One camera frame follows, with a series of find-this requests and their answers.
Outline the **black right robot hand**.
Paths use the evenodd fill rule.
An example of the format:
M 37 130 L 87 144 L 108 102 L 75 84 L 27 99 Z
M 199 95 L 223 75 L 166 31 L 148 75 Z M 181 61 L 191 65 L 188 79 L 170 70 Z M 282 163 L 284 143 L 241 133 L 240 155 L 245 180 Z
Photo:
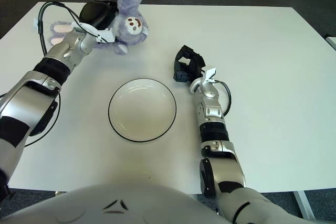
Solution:
M 173 79 L 176 82 L 193 82 L 202 77 L 202 68 L 206 66 L 201 55 L 184 45 L 177 53 L 174 60 Z

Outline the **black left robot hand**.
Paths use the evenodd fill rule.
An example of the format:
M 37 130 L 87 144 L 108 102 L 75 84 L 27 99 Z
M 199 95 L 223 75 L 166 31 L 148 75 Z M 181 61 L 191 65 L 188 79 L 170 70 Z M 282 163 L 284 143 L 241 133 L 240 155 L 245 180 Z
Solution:
M 115 1 L 90 1 L 82 8 L 79 21 L 89 24 L 97 30 L 104 30 L 115 19 L 117 12 Z

